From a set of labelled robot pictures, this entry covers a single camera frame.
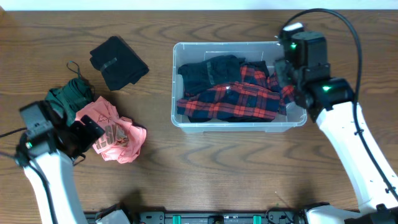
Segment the red plaid flannel shirt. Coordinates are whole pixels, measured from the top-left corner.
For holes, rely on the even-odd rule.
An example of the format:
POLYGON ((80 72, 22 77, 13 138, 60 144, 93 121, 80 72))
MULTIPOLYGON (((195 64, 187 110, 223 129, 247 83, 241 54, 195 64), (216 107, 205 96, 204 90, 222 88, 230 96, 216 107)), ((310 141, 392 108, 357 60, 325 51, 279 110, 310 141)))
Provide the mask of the red plaid flannel shirt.
POLYGON ((177 101, 177 113, 192 123, 218 119, 230 123, 268 123, 286 115, 294 101, 294 87, 280 86, 277 74, 269 73, 265 61, 240 66, 240 82, 216 85, 177 101))

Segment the green garment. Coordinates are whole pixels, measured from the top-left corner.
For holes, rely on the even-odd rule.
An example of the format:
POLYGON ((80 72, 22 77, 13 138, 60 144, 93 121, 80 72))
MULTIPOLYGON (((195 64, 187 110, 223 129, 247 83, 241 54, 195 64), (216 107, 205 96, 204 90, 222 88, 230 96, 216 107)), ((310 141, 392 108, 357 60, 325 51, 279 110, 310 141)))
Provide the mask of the green garment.
POLYGON ((94 100, 94 94, 89 82, 81 75, 79 65, 74 61, 67 63, 67 68, 77 74, 68 83, 60 88, 52 88, 47 92, 45 100, 60 115, 66 114, 66 123, 71 126, 76 113, 94 100))

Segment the pink garment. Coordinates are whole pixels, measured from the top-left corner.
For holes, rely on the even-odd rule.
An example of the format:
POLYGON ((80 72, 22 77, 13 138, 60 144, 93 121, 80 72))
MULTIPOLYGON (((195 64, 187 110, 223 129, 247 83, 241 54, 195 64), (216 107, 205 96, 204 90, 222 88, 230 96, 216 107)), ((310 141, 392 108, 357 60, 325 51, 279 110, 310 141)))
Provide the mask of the pink garment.
POLYGON ((146 129, 120 116, 116 107, 102 96, 78 111, 75 119, 81 121, 85 115, 104 129, 104 134, 92 145, 104 160, 125 164, 137 159, 147 137, 146 129))

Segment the black garment with tape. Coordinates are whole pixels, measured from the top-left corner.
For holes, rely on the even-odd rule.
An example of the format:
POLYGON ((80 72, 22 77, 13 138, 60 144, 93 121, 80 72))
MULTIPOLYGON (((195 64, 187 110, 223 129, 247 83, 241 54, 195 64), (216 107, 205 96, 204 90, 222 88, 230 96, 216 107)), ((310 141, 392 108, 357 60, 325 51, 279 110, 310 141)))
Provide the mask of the black garment with tape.
POLYGON ((92 66, 101 72, 111 91, 135 84, 149 72, 147 64, 120 36, 111 36, 90 55, 92 66))

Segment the dark navy garment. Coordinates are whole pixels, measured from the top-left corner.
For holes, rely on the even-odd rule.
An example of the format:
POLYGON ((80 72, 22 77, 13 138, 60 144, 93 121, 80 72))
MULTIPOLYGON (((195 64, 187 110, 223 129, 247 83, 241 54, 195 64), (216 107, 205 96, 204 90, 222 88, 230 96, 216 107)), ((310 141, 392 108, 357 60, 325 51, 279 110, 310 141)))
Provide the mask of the dark navy garment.
POLYGON ((185 93, 197 95, 215 85, 240 82, 240 66, 245 58, 234 55, 213 57, 200 63, 187 63, 178 68, 185 93))

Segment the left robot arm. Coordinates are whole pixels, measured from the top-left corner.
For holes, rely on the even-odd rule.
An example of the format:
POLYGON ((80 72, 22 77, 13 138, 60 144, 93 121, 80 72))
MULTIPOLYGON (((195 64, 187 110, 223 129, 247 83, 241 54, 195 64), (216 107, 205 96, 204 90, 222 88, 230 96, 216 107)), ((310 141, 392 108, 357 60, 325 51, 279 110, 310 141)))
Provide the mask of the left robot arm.
POLYGON ((104 129, 89 116, 67 126, 49 101, 36 101, 20 110, 26 130, 15 160, 34 189, 42 223, 87 223, 76 191, 73 168, 104 129))

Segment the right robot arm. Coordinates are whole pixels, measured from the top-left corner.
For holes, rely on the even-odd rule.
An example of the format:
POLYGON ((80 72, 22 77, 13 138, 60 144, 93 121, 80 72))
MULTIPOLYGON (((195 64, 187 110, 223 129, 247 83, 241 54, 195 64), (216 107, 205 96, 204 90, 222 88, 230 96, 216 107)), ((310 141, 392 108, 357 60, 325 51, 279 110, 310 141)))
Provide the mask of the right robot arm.
POLYGON ((293 85, 295 103, 331 142, 358 201, 358 211, 319 203, 305 208, 306 223, 397 223, 397 174, 373 138, 354 93, 343 78, 330 76, 323 34, 283 29, 284 57, 275 61, 282 85, 293 85))

